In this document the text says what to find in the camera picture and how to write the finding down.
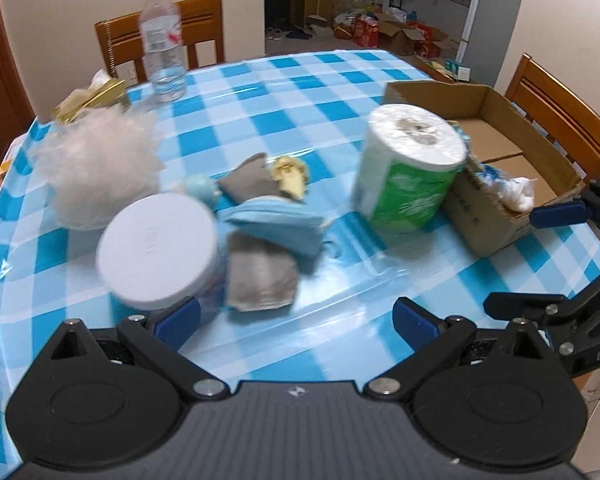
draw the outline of chair backrest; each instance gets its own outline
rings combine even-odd
[[[585,181],[600,179],[600,116],[577,95],[523,54],[505,97],[557,141],[570,162],[585,172]]]
[[[222,0],[183,0],[176,2],[182,17],[182,42],[187,47],[189,68],[198,67],[196,44],[215,40],[216,62],[224,59],[224,33],[222,32]],[[138,27],[139,12],[98,22],[95,24],[102,58],[110,76],[115,76],[114,67],[133,61],[138,82],[146,81],[142,65],[142,39]]]

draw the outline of banana peel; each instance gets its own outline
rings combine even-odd
[[[280,191],[295,200],[304,198],[309,170],[302,160],[294,156],[279,156],[273,163],[271,174],[278,182]]]

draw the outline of plastic wrapped roll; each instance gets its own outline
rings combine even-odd
[[[417,230],[440,207],[466,144],[445,120],[413,105],[383,105],[368,122],[354,207],[379,228]]]

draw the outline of gray refrigerator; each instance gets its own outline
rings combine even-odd
[[[522,0],[471,0],[456,61],[471,79],[494,86],[502,67]]]

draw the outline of plastic jar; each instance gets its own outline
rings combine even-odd
[[[124,208],[100,238],[96,266],[111,293],[138,310],[195,297],[206,322],[224,300],[216,219],[186,195],[157,194]]]

